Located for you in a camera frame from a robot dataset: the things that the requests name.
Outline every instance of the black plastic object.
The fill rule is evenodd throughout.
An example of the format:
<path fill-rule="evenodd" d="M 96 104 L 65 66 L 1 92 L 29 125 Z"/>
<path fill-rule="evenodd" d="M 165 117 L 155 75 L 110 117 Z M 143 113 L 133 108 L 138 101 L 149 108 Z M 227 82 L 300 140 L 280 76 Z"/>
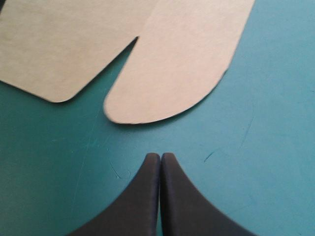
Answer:
<path fill-rule="evenodd" d="M 174 154 L 163 155 L 160 178 L 164 236 L 254 236 L 200 194 Z"/>
<path fill-rule="evenodd" d="M 0 12 L 2 10 L 2 7 L 3 7 L 4 3 L 5 3 L 5 0 L 0 0 Z"/>
<path fill-rule="evenodd" d="M 159 155 L 147 154 L 124 192 L 102 213 L 69 235 L 155 236 L 159 168 Z"/>

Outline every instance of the cardboard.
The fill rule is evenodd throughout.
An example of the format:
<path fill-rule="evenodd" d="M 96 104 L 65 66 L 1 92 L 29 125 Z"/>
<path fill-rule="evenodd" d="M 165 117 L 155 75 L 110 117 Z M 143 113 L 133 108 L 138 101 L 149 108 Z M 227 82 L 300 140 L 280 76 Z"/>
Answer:
<path fill-rule="evenodd" d="M 7 0 L 0 80 L 51 102 L 72 98 L 141 31 L 157 0 Z"/>
<path fill-rule="evenodd" d="M 160 0 L 104 102 L 116 123 L 148 123 L 203 99 L 228 68 L 254 0 Z"/>

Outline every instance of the teal surface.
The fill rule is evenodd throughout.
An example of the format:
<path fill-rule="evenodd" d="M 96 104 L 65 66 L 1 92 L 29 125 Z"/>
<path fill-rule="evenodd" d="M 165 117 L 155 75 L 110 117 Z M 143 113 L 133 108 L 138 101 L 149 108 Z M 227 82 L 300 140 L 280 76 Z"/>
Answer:
<path fill-rule="evenodd" d="M 0 83 L 0 235 L 64 235 L 105 209 L 147 152 L 171 151 L 247 229 L 314 236 L 315 1 L 257 0 L 216 89 L 161 122 L 103 114 L 130 51 L 61 104 Z"/>

